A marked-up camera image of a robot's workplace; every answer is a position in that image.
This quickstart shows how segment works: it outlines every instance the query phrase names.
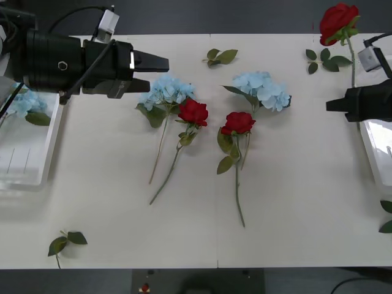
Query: blue hydrangea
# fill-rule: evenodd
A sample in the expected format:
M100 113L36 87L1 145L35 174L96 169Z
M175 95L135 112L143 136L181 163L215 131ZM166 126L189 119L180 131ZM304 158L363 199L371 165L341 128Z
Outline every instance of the blue hydrangea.
M28 112L45 112L48 105L46 101L41 99L38 93L31 91L26 86L22 89L27 89L26 92L17 94L8 108L8 114L15 113L18 117L24 118Z
M151 84L149 93L143 93L139 103L150 111L154 105L182 103L186 97L195 99L195 87L191 84L181 83L178 78L162 75Z
M250 94L272 111L281 111L290 103L290 95L285 92L285 85L275 83L268 72L248 72L235 76L234 87Z

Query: dark floor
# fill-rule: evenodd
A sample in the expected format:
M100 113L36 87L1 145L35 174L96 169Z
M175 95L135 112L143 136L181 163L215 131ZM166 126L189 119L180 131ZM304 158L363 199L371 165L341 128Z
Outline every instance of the dark floor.
M339 0L9 0L39 18L47 30L71 9L115 5L120 16L117 34L252 34L319 31L324 11ZM392 30L392 1L350 0L361 14L361 32ZM100 12L84 11L64 20L57 32L91 34Z

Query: loose leaf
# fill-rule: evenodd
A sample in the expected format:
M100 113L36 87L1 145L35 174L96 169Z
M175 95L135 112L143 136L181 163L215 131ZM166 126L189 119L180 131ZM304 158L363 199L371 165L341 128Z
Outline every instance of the loose leaf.
M312 75L317 71L318 67L319 65L316 62L312 62L307 68L307 72L309 72L309 75Z
M317 59L317 55L316 52L310 49L306 49L306 56L310 59L310 60L316 60Z
M381 200L380 201L382 208L388 212L388 213L392 213L392 202L390 201L386 201L386 200Z
M215 59L215 57L217 56L217 54L221 52L218 49L211 49L208 53L207 53L207 58L208 59Z
M220 60L222 64L229 64L231 63L235 56L237 55L238 50L230 49L222 52L220 55L217 56L216 60Z
M77 245L87 245L87 240L81 232L69 232L68 241Z
M323 67L330 72L338 72L339 67L331 59L323 62Z
M233 165L233 159L230 156L226 156L220 161L218 165L218 169L216 170L216 174L220 175L227 172L230 169L230 167L232 167L232 165Z
M248 102L256 109L256 107L258 107L258 99L257 97L254 97L252 95L246 94L244 92L242 92L241 90L237 89L236 87L232 87L232 86L223 86L227 91L230 91L232 93L235 94L239 94L242 95L246 98L246 100L248 100Z
M348 28L353 28L356 25L356 22L360 19L360 15L357 15L356 17L354 17L350 23L347 25Z
M189 135L183 136L181 139L179 139L179 143L183 146L188 146L192 143L196 135L197 133L191 133Z
M35 126L49 126L50 117L42 112L29 112L25 117L29 123Z
M224 153L229 153L233 146L232 136L222 134L222 128L219 128L218 131L218 145Z
M220 64L220 63L222 63L220 60L209 60L207 62L209 68L211 68L211 66L216 66L217 64Z
M239 150L237 144L233 144L232 150L230 151L230 157L237 161L239 159Z
M136 106L136 109L140 110L140 112L148 119L150 126L154 129L160 127L167 116L165 110L155 106L153 106L151 111L148 111L143 104L139 103Z
M330 50L328 48L325 48L323 51L321 51L320 59L321 59L321 61L324 62L324 61L329 60L330 56L331 56Z
M59 254L67 245L67 238L62 236L54 239L49 245L48 256Z
M383 224L383 226L379 230L380 233L390 234L392 233L392 220Z
M349 65L353 64L353 62L351 62L351 60L347 59L344 56L333 56L331 58L331 61L335 62L337 64L337 66L349 66Z

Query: artificial flower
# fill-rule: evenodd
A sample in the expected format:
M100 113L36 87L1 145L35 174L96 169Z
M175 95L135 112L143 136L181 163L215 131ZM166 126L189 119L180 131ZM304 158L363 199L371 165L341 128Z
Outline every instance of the artificial flower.
M222 134L229 136L232 132L239 135L249 132L256 122L252 119L252 115L246 112L232 112L226 116L226 120L226 125L222 127Z
M198 126L207 126L205 121L208 117L207 104L201 104L193 99L188 99L185 105L180 105L179 110L181 113L178 115L184 121L196 124Z

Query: floor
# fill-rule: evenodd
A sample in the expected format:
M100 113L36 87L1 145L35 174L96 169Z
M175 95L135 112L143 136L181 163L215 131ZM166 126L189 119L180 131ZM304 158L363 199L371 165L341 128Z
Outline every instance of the floor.
M209 34L209 33L313 33L324 11L337 0L9 0L15 7L35 13L39 28L71 9L87 5L115 5L120 14L117 34ZM361 32L392 29L392 1L351 0L362 14ZM99 18L98 11L79 12L57 28L60 34L88 35ZM344 279L357 274L336 268L265 269L267 294L329 294ZM143 283L141 279L134 283ZM31 270L0 271L0 293L4 294L128 294L132 270ZM392 285L358 281L342 286L336 293L389 294ZM159 289L154 293L164 294Z

